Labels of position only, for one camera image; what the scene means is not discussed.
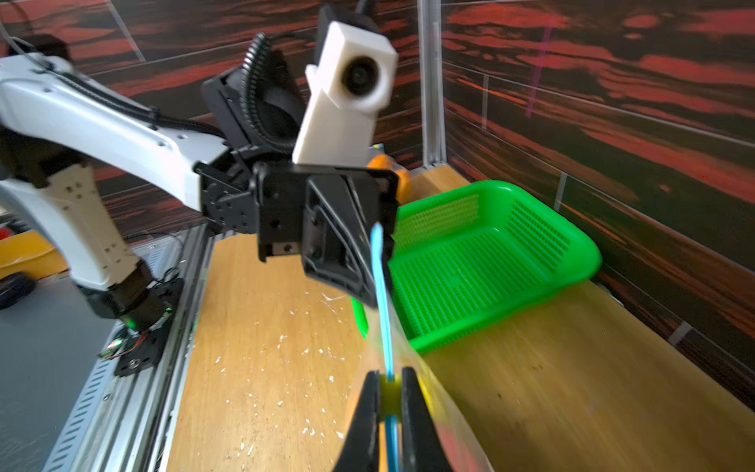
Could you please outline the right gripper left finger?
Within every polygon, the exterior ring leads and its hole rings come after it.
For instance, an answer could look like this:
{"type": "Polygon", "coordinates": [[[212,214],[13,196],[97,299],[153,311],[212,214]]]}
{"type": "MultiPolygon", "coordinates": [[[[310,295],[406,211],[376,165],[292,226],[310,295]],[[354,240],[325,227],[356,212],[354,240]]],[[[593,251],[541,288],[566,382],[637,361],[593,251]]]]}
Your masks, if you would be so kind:
{"type": "Polygon", "coordinates": [[[381,374],[367,373],[333,472],[377,472],[381,446],[381,374]]]}

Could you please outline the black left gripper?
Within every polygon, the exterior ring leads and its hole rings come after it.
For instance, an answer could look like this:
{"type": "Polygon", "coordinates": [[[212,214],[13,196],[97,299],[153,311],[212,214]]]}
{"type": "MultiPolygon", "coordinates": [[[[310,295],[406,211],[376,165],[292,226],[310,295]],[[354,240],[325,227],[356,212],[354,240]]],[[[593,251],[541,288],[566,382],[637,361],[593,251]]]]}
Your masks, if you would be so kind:
{"type": "Polygon", "coordinates": [[[393,248],[398,176],[389,169],[300,165],[292,153],[309,101],[289,92],[286,65],[267,35],[252,41],[234,78],[232,126],[248,131],[229,140],[219,161],[198,166],[202,209],[213,221],[257,235],[262,259],[298,255],[307,277],[378,306],[371,232],[383,226],[393,248]]]}

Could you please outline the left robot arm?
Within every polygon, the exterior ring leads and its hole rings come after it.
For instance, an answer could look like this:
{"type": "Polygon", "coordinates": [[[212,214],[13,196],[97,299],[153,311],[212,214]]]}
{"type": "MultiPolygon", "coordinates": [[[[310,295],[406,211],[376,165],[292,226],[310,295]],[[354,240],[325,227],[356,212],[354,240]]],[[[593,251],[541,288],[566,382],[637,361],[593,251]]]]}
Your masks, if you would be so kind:
{"type": "Polygon", "coordinates": [[[157,280],[102,202],[109,166],[227,229],[254,234],[261,260],[297,255],[304,273],[376,306],[398,177],[369,167],[398,55],[372,31],[333,23],[306,69],[303,101],[258,35],[220,92],[216,125],[163,115],[20,49],[1,61],[1,195],[62,255],[100,317],[145,332],[167,313],[157,280]]]}

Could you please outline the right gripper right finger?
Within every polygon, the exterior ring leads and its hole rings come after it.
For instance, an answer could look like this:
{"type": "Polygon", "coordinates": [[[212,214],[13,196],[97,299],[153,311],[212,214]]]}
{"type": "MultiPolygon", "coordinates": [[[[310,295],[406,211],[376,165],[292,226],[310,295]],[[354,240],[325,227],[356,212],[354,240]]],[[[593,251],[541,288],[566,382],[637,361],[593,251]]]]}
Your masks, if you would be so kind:
{"type": "Polygon", "coordinates": [[[410,472],[452,472],[416,371],[401,371],[401,466],[410,472]]]}

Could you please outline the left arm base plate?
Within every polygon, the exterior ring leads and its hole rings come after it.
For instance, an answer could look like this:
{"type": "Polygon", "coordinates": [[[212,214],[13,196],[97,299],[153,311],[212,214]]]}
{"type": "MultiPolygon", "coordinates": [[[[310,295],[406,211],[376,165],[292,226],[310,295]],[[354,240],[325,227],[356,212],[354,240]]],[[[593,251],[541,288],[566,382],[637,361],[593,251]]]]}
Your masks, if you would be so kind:
{"type": "Polygon", "coordinates": [[[98,353],[99,360],[116,363],[116,377],[128,377],[159,364],[184,285],[184,279],[180,277],[155,285],[155,293],[164,308],[157,323],[141,334],[122,326],[116,330],[106,348],[98,353]]]}

